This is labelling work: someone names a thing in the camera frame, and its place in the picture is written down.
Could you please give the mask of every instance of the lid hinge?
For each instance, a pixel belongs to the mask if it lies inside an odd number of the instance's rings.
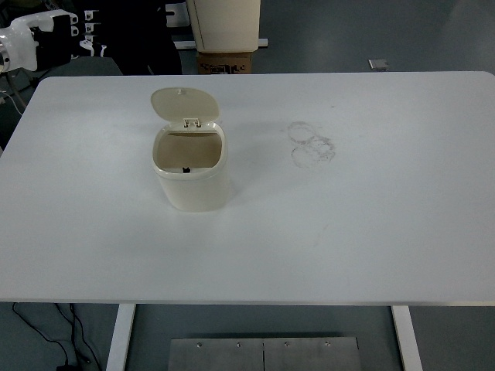
[[[197,128],[201,128],[201,123],[199,118],[185,118],[184,119],[184,127],[188,128],[190,126],[196,126]]]

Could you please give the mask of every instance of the gray floor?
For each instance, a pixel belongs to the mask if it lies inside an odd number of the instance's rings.
[[[254,73],[368,72],[367,59],[385,58],[392,71],[495,74],[493,0],[262,1],[260,37],[268,38],[269,47],[255,52]],[[195,54],[181,52],[185,74],[196,73]],[[52,74],[118,72],[107,61],[90,64],[85,70],[86,63],[74,62]],[[21,73],[16,77],[19,87],[23,79]],[[27,100],[31,94],[23,92]],[[7,100],[0,106],[0,134],[13,129],[18,120]],[[0,370],[48,370],[63,364],[60,348],[24,325],[11,306],[0,303]],[[70,349],[70,328],[52,306],[20,308]],[[88,342],[105,364],[116,306],[77,305],[77,310]],[[495,369],[493,308],[421,307],[412,308],[411,316],[425,371]],[[138,307],[128,369],[167,369],[171,338],[287,334],[356,336],[363,369],[401,369],[388,308],[168,305]],[[84,369],[97,368],[93,362]]]

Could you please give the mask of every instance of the clear plastic lid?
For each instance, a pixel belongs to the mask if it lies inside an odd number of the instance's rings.
[[[218,103],[207,92],[192,87],[167,87],[152,94],[155,112],[172,125],[184,125],[185,120],[198,119],[206,124],[218,119]]]

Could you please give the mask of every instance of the black cable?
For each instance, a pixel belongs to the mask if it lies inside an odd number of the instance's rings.
[[[51,340],[51,339],[48,339],[47,337],[45,337],[45,335],[43,333],[41,333],[40,330],[38,330],[36,327],[34,327],[33,325],[31,325],[24,317],[22,317],[15,309],[15,305],[18,304],[18,303],[13,303],[12,304],[12,310],[14,311],[14,313],[16,313],[23,321],[24,323],[26,323],[30,328],[32,328],[34,331],[38,332],[47,342],[55,342],[56,344],[58,344],[60,346],[60,348],[62,348],[63,350],[63,354],[65,354],[65,366],[68,366],[69,365],[69,356],[67,355],[67,352],[65,350],[65,348],[63,347],[62,343],[61,342],[58,342],[57,340]]]
[[[96,365],[98,367],[98,370],[99,371],[103,371],[102,368],[101,368],[101,365],[100,363],[98,362],[98,358],[96,358],[94,352],[93,352],[93,349],[90,347],[90,345],[86,342],[86,340],[84,339],[84,328],[83,328],[83,322],[80,321],[79,317],[77,317],[76,315],[76,311],[74,309],[74,304],[73,303],[70,303],[69,304],[69,309],[70,309],[70,312],[73,314],[73,317],[79,322],[79,325],[80,325],[80,335],[81,335],[81,338],[83,339],[83,343],[88,347],[88,349],[90,350],[91,354],[93,355],[93,358],[94,358],[94,361],[96,362]]]
[[[65,318],[67,322],[69,322],[70,327],[72,328],[72,334],[70,336],[70,340],[72,342],[72,346],[74,348],[74,353],[76,353],[76,359],[77,359],[77,365],[79,366],[79,358],[81,358],[85,363],[91,363],[91,360],[88,359],[83,353],[80,352],[80,350],[76,347],[76,337],[75,337],[75,321],[71,321],[68,319],[68,317],[62,312],[62,309],[57,303],[54,303],[56,306],[56,309],[59,311],[59,313]]]

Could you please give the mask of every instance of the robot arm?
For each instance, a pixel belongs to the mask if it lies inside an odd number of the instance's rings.
[[[0,29],[0,72],[18,68],[30,71],[69,63],[70,37],[77,15],[61,9],[25,15]]]

